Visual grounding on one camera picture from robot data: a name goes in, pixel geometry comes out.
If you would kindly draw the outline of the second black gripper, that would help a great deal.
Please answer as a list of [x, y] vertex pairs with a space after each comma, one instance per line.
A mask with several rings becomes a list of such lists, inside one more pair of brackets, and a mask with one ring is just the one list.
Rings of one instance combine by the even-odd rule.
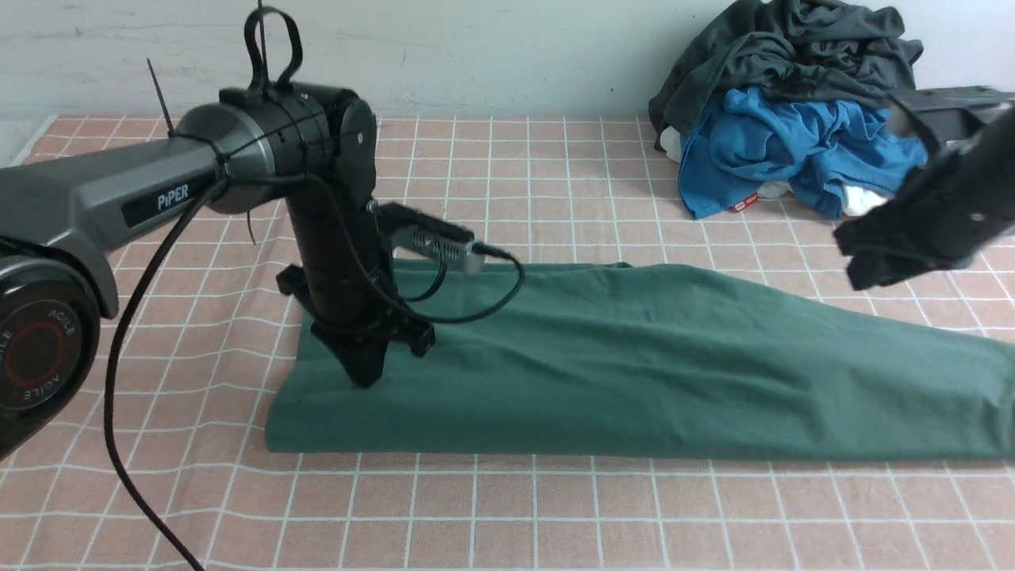
[[1012, 148], [954, 146], [917, 167], [895, 199], [833, 237], [854, 290], [884, 288], [935, 271], [964, 270], [1014, 221]]

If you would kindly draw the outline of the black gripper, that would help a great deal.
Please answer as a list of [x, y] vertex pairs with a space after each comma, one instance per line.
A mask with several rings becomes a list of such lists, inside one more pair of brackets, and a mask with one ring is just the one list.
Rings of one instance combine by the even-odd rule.
[[312, 318], [312, 335], [341, 362], [351, 383], [383, 376], [390, 343], [416, 357], [435, 343], [431, 322], [408, 315], [396, 291], [393, 257], [377, 218], [338, 190], [301, 190], [285, 199], [301, 264], [276, 276]]

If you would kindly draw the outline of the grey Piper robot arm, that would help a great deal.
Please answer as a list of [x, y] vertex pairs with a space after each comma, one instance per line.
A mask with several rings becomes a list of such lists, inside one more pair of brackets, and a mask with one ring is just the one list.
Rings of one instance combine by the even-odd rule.
[[244, 43], [250, 86], [193, 108], [167, 138], [2, 170], [2, 455], [11, 455], [79, 391], [97, 355], [99, 322], [126, 310], [106, 256], [163, 225], [174, 241], [201, 209], [231, 216], [282, 200], [301, 263], [279, 292], [349, 379], [380, 379], [390, 343], [424, 355], [434, 325], [396, 291], [376, 188], [377, 124], [348, 88], [293, 81], [300, 32], [286, 16], [291, 59], [269, 79], [251, 12]]

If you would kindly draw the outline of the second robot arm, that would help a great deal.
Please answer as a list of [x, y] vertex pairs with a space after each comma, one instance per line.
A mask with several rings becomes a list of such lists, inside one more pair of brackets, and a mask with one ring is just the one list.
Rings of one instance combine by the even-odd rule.
[[835, 228], [854, 290], [965, 270], [978, 253], [1013, 230], [1013, 110], [967, 140], [940, 148], [916, 113], [896, 105], [902, 127], [928, 148], [925, 165], [906, 174], [895, 196]]

